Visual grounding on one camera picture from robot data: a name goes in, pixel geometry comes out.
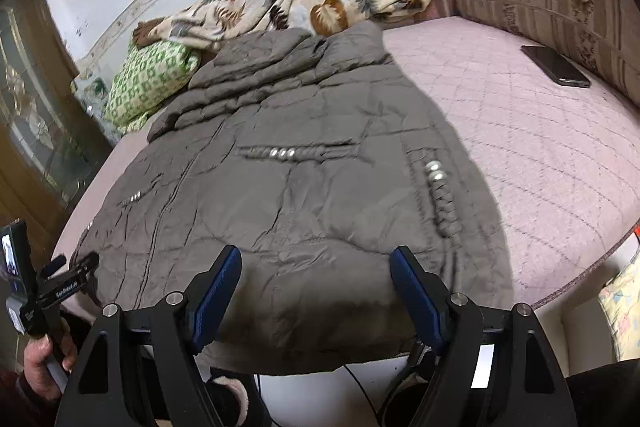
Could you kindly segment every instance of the green patterned pillow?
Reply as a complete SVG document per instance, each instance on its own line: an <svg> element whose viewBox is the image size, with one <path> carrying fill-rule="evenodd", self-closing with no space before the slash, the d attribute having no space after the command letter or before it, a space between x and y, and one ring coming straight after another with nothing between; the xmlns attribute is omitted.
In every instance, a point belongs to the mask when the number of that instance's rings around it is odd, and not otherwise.
<svg viewBox="0 0 640 427"><path fill-rule="evenodd" d="M105 117L122 128L184 86L200 63L200 52L176 42L155 42L141 50L133 41L113 79Z"/></svg>
<svg viewBox="0 0 640 427"><path fill-rule="evenodd" d="M160 109L160 106L158 105L153 109L145 111L140 116L137 116L135 120L131 120L126 125L121 125L120 127L117 127L118 132L125 135L125 134L129 134L130 132L139 131L145 126L146 121L149 119L149 117L159 109Z"/></svg>

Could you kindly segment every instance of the jacket sleeve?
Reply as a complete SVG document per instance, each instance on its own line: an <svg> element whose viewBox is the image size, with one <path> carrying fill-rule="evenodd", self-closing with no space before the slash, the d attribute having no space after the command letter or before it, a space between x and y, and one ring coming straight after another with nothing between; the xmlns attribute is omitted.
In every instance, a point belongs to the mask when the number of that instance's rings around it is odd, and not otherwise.
<svg viewBox="0 0 640 427"><path fill-rule="evenodd" d="M58 402L49 403L33 392L23 375L0 371L2 415L23 427L53 427Z"/></svg>

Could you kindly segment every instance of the hand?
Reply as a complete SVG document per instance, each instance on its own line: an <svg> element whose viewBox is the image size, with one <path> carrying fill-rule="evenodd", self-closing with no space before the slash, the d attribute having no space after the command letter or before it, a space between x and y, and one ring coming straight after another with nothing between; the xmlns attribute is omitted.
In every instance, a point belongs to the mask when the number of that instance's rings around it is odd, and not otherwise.
<svg viewBox="0 0 640 427"><path fill-rule="evenodd" d="M60 349L65 355L62 367L71 371L78 358L78 348L68 333L68 324L63 320L65 336ZM53 342L49 335L41 339L31 339L24 348L24 376L33 391L46 401L55 401L62 396L56 382L47 369L47 357L53 353Z"/></svg>

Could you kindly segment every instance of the camera screen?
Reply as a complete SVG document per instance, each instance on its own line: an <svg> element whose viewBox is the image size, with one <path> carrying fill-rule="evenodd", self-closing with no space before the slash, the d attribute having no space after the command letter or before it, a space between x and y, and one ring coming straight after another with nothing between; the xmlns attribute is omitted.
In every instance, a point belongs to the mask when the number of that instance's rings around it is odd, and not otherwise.
<svg viewBox="0 0 640 427"><path fill-rule="evenodd" d="M8 234L2 236L2 249L4 250L4 262L7 273L18 277L18 266L15 263L14 247L11 244L11 237L9 237Z"/></svg>

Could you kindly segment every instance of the wooden door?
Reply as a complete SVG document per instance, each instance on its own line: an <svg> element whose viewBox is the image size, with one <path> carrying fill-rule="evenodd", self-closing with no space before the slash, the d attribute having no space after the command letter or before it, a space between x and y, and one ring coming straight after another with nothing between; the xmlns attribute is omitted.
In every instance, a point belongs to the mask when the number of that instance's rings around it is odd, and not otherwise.
<svg viewBox="0 0 640 427"><path fill-rule="evenodd" d="M76 74L45 0L0 0L0 225L26 220L35 264L111 152L70 91Z"/></svg>

